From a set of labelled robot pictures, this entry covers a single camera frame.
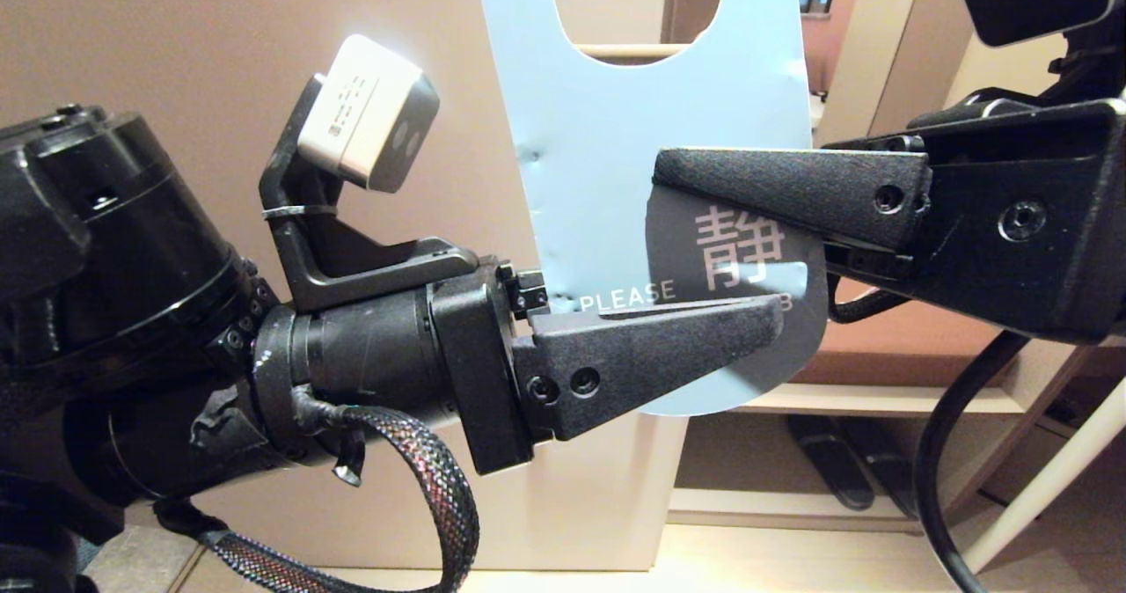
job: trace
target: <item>hex bolt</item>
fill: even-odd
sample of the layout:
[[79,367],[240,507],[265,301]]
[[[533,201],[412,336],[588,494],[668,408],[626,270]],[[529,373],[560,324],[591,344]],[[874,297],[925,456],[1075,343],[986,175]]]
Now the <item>hex bolt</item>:
[[899,187],[885,183],[883,187],[876,188],[876,194],[873,196],[872,201],[876,206],[877,212],[884,215],[893,215],[903,205],[903,191]]
[[497,266],[497,279],[498,280],[511,280],[516,279],[516,269],[509,261],[504,261],[502,264]]
[[1020,243],[1040,232],[1047,221],[1048,208],[1044,204],[1036,199],[1022,199],[1004,208],[997,227],[1006,240]]
[[560,397],[560,385],[551,377],[535,376],[528,380],[528,393],[540,404],[552,404]]
[[53,115],[39,120],[39,128],[44,132],[53,132],[56,128],[66,127],[66,116]]

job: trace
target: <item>wooden shelf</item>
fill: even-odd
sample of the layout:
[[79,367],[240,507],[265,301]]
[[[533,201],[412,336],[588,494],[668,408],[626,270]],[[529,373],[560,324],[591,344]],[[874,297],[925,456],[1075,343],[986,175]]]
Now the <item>wooden shelf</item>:
[[826,494],[672,489],[670,524],[762,527],[824,531],[919,531],[888,496],[876,496],[872,507],[854,512]]
[[[735,413],[808,413],[868,417],[926,417],[942,388],[877,387],[876,385],[780,385],[756,397]],[[968,415],[1022,415],[1025,408],[1002,388],[985,388],[969,402]]]
[[679,53],[687,43],[581,43],[575,47],[588,56],[610,60],[659,60]]
[[721,413],[688,425],[669,523],[781,529],[915,531],[874,480],[876,500],[841,505],[781,416]]

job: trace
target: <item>black cable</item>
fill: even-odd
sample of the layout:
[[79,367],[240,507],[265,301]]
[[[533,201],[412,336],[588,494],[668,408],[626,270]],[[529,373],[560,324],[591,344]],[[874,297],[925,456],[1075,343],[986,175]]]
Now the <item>black cable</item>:
[[[465,474],[446,444],[426,424],[397,410],[329,405],[294,389],[298,422],[305,425],[366,425],[381,433],[410,465],[434,515],[441,545],[441,582],[414,593],[452,593],[476,557],[481,527]],[[195,538],[242,577],[275,593],[388,593],[330,576],[230,530],[187,498],[153,505],[161,525]]]
[[910,300],[908,297],[895,295],[895,293],[876,289],[870,295],[861,296],[852,302],[837,302],[837,287],[840,285],[839,273],[829,276],[829,320],[840,325],[864,321],[865,317],[887,312],[888,308],[899,307]]
[[927,532],[927,539],[930,541],[930,547],[935,550],[938,561],[964,593],[988,593],[988,591],[966,566],[957,546],[954,545],[954,539],[950,538],[949,529],[946,527],[942,506],[938,500],[938,466],[946,440],[950,437],[950,431],[954,430],[954,424],[962,416],[966,405],[969,405],[969,401],[977,395],[977,392],[989,384],[1026,344],[1028,344],[1028,338],[1013,332],[1001,332],[998,338],[994,338],[985,350],[975,357],[969,366],[966,366],[958,379],[954,380],[954,384],[946,389],[941,399],[938,401],[938,405],[935,405],[935,412],[927,421],[922,437],[919,438],[919,451],[915,455],[914,466],[919,521]]

